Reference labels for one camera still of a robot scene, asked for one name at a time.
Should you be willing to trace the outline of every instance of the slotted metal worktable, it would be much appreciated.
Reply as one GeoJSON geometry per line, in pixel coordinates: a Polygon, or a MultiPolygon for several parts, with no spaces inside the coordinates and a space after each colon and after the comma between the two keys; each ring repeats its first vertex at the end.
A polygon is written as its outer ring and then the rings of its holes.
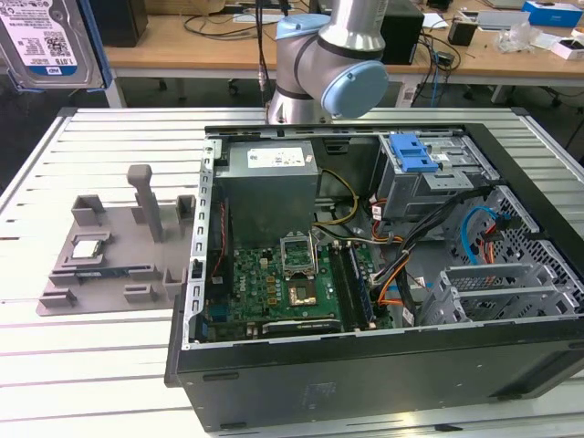
{"type": "MultiPolygon", "coordinates": [[[[41,318],[35,308],[78,194],[96,193],[109,205],[135,202],[125,173],[136,162],[152,166],[160,201],[196,193],[204,126],[259,124],[263,117],[258,109],[79,109],[57,117],[0,198],[0,436],[204,435],[184,391],[162,382],[171,310],[41,318]]],[[[377,109],[354,123],[366,121],[484,123],[584,234],[584,173],[529,117],[509,109],[377,109]]],[[[452,432],[456,438],[584,435],[582,378],[532,401],[296,424],[245,436],[444,437],[450,433],[434,431],[444,423],[464,429],[452,432]]]]}

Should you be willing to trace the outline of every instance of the cpu socket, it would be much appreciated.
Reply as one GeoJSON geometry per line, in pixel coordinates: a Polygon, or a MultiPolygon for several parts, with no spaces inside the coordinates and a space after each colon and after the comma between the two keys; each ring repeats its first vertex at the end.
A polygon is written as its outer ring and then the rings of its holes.
{"type": "Polygon", "coordinates": [[[291,280],[287,282],[291,307],[315,306],[317,288],[313,280],[291,280]]]}

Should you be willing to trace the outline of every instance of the hard drive label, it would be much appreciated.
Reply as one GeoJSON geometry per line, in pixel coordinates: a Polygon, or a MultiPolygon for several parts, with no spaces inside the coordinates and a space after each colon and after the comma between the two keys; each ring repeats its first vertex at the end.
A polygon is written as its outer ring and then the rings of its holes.
{"type": "Polygon", "coordinates": [[[0,1],[0,19],[23,63],[43,76],[69,76],[77,60],[61,24],[59,11],[51,17],[53,0],[0,1]]]}

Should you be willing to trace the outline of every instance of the power connector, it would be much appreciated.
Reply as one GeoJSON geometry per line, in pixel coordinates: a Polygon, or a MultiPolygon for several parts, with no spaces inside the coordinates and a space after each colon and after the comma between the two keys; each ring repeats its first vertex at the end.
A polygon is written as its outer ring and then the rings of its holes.
{"type": "Polygon", "coordinates": [[[454,63],[454,55],[448,52],[436,52],[436,62],[439,66],[450,67],[454,63]]]}

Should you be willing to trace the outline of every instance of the yellow wire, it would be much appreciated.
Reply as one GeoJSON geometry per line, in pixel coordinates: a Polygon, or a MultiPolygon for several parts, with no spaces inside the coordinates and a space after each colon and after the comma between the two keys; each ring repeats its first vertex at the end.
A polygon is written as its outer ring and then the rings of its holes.
{"type": "Polygon", "coordinates": [[[357,196],[357,194],[355,193],[355,191],[353,190],[353,188],[349,185],[348,182],[346,182],[343,178],[341,178],[340,175],[338,175],[337,173],[334,173],[332,170],[330,169],[323,169],[322,170],[325,173],[329,173],[331,175],[333,175],[335,178],[337,178],[345,187],[347,187],[350,191],[350,194],[353,196],[353,207],[350,209],[349,214],[347,214],[345,217],[341,217],[339,219],[335,219],[334,221],[326,221],[326,222],[315,222],[313,225],[337,225],[337,224],[342,224],[346,221],[348,221],[351,217],[353,217],[355,215],[355,213],[357,212],[357,209],[359,208],[359,197],[357,196]]]}

